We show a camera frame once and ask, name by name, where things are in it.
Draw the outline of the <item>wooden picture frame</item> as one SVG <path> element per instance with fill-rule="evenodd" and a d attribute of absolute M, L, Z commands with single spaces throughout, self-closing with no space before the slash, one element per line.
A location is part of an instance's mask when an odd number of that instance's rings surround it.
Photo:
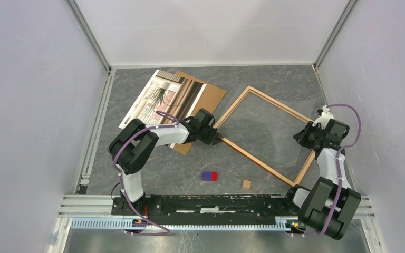
<path fill-rule="evenodd" d="M 282 183 L 311 187 L 319 176 L 314 152 L 293 135 L 312 120 L 318 100 L 285 101 L 248 86 L 222 114 L 215 127 L 222 141 Z"/>

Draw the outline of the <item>printed photo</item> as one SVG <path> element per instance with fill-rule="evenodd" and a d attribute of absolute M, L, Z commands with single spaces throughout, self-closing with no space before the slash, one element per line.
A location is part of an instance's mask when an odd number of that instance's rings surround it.
<path fill-rule="evenodd" d="M 169 113 L 179 120 L 194 116 L 197 103 L 207 84 L 188 77 L 156 70 L 119 124 L 124 129 L 133 119 L 147 125 L 170 124 L 157 111 Z"/>

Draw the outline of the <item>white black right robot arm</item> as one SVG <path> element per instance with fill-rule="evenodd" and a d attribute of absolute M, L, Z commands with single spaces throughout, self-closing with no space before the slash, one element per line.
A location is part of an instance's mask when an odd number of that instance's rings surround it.
<path fill-rule="evenodd" d="M 293 139 L 314 152 L 320 177 L 310 190 L 299 185 L 291 187 L 283 201 L 284 210 L 297 215 L 299 222 L 313 230 L 312 234 L 334 240 L 343 238 L 361 201 L 361 194 L 352 189 L 345 175 L 345 150 L 356 145 L 362 124 L 354 107 L 343 106 L 352 110 L 358 121 L 354 141 L 343 145 L 350 127 L 334 117 L 333 105 L 318 109 L 318 118 L 308 122 Z"/>

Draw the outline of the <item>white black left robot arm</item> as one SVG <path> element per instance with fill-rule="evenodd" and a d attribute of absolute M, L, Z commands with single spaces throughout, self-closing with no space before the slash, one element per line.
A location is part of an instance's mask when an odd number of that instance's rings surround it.
<path fill-rule="evenodd" d="M 133 119 L 108 147 L 113 167 L 120 178 L 124 207 L 132 215 L 144 210 L 141 169 L 156 147 L 196 141 L 214 145 L 222 137 L 214 126 L 216 120 L 213 114 L 206 109 L 200 109 L 195 116 L 182 120 L 163 111 L 156 111 L 156 114 L 171 122 L 148 125 L 140 119 Z"/>

